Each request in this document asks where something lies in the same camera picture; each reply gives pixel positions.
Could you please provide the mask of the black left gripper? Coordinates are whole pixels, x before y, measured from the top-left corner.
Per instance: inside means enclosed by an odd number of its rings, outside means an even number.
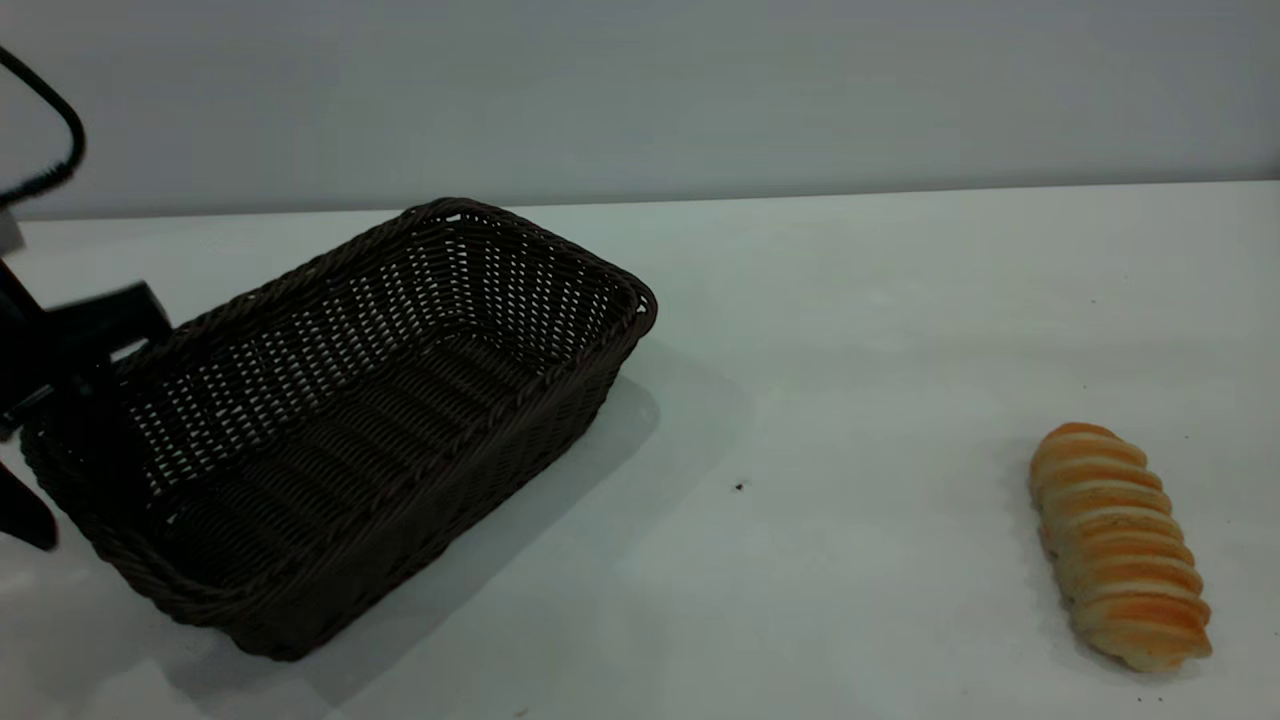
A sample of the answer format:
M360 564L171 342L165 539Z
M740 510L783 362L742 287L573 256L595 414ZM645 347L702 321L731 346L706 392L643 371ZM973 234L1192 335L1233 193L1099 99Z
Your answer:
M151 287L127 287L45 309L1 264L1 410L8 441L54 391L65 493L137 493L140 466L124 413L115 352L173 332ZM59 544L49 506L1 464L1 533L45 552Z

